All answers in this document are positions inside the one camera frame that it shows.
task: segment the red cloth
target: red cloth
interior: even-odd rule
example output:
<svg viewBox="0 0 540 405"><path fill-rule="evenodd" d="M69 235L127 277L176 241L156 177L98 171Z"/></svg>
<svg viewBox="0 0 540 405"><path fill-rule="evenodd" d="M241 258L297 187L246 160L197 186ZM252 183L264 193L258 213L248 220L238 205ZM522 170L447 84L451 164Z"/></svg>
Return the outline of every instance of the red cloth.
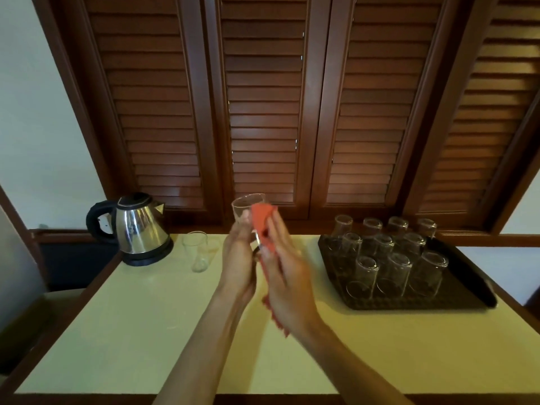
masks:
<svg viewBox="0 0 540 405"><path fill-rule="evenodd" d="M266 221L272 216L272 213L275 210L278 210L278 207L268 203L255 203L251 205L251 220L253 222L253 228L259 237L260 244L265 246L273 253L275 253L275 245L272 242L272 239L268 237L268 225L266 224ZM268 273L266 271L265 264L262 259L260 259L260 262L262 271L265 273L266 281L268 281ZM289 330L285 329L285 327L283 327L283 325L276 318L274 311L270 306L270 298L268 294L262 298L262 303L272 312L272 320L274 320L279 329L283 330L285 337L287 337L289 335Z"/></svg>

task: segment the white countertop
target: white countertop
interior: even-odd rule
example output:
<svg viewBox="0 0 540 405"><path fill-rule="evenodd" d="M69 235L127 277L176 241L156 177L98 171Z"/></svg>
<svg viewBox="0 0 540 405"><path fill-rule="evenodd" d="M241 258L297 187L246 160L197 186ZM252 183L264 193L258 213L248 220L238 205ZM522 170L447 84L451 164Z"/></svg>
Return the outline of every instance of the white countertop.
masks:
<svg viewBox="0 0 540 405"><path fill-rule="evenodd" d="M221 271L219 250L206 272L191 272L173 238L172 253L154 265L121 263L17 393L158 393ZM224 238L209 235L216 246ZM323 319L401 392L540 392L540 335L503 301L485 313L356 312L328 281L318 236L293 238L311 262ZM218 392L335 393L300 344L271 322L261 303L266 290L259 267Z"/></svg>

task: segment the kettle base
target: kettle base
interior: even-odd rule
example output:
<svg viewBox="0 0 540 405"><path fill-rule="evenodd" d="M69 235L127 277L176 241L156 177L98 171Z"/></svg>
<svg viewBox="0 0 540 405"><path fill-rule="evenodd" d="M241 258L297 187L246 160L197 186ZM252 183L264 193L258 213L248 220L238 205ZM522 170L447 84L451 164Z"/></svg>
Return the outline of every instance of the kettle base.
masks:
<svg viewBox="0 0 540 405"><path fill-rule="evenodd" d="M135 266L135 267L148 266L168 256L168 254L172 251L173 247L174 247L174 242L169 237L165 243L163 243L156 249L145 252L144 258L136 258L137 255L124 253L124 256L122 257L122 261L128 266Z"/></svg>

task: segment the tray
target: tray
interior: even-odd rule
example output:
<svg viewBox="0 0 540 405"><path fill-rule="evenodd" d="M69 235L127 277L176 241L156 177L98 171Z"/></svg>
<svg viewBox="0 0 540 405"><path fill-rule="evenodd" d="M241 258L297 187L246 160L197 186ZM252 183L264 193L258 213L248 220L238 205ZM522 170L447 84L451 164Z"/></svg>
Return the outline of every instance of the tray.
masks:
<svg viewBox="0 0 540 405"><path fill-rule="evenodd" d="M328 279L345 305L354 310L486 310L497 306L495 293L482 271L457 248L436 238L428 239L427 247L445 255L449 264L435 297L417 295L407 287L402 297L388 298L375 287L372 298L355 299L345 290L350 279L336 275L334 267L343 261L330 252L328 239L322 235L318 243Z"/></svg>

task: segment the kettle handle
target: kettle handle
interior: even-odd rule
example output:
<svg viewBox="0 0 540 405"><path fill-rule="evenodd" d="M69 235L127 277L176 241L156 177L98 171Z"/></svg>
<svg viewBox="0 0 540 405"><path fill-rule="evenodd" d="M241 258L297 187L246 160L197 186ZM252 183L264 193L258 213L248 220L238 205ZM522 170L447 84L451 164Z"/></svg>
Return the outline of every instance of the kettle handle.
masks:
<svg viewBox="0 0 540 405"><path fill-rule="evenodd" d="M102 243L116 244L116 236L114 234L105 233L101 230L99 226L98 217L104 215L105 213L113 213L116 207L116 201L114 200L105 200L94 204L86 215L86 228L90 234Z"/></svg>

